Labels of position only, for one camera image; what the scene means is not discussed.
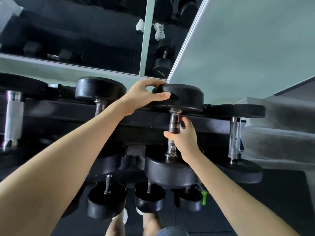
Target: hand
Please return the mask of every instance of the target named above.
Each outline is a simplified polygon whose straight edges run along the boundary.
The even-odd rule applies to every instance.
[[[175,146],[181,152],[184,161],[199,152],[197,144],[197,135],[194,126],[187,117],[182,117],[181,120],[185,123],[185,128],[180,127],[180,133],[175,134],[169,131],[164,132],[164,136],[174,141]]]
[[[132,114],[136,109],[147,105],[152,101],[162,101],[169,99],[171,93],[150,93],[146,87],[147,86],[159,86],[161,84],[166,84],[165,81],[159,79],[146,79],[137,81],[126,93],[122,96],[119,101],[125,104],[127,115]]]

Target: denim shorts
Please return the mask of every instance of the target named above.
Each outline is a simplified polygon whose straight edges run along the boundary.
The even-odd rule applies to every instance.
[[[172,226],[161,229],[157,236],[189,236],[189,234],[181,227]]]

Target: white sneaker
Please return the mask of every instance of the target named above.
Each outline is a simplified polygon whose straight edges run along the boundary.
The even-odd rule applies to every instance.
[[[156,30],[156,33],[155,33],[155,36],[154,36],[156,41],[159,41],[160,39],[164,39],[165,38],[164,25],[161,25],[159,23],[155,23],[154,24],[154,29]]]
[[[142,19],[139,20],[139,22],[136,25],[136,30],[138,32],[144,32],[144,21]]]
[[[143,215],[143,212],[141,212],[137,207],[136,207],[136,211],[138,214]]]
[[[123,217],[123,222],[124,222],[124,225],[127,223],[127,219],[128,219],[128,212],[127,212],[127,210],[126,210],[126,208],[124,208],[124,210],[123,210],[123,214],[124,214],[124,217]]]

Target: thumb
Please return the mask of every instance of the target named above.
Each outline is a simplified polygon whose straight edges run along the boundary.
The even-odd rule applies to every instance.
[[[174,133],[169,132],[169,131],[165,131],[163,134],[164,134],[164,136],[165,136],[166,138],[171,139],[171,140],[174,141],[174,139],[175,139],[175,134],[174,134]]]
[[[170,92],[152,93],[151,101],[162,101],[162,100],[169,99],[170,97],[171,97]]]

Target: leg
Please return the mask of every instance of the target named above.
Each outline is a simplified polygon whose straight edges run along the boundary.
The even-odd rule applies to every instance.
[[[157,213],[143,213],[143,236],[156,236],[163,229],[163,223]]]
[[[113,218],[105,236],[126,236],[124,226],[124,211]]]

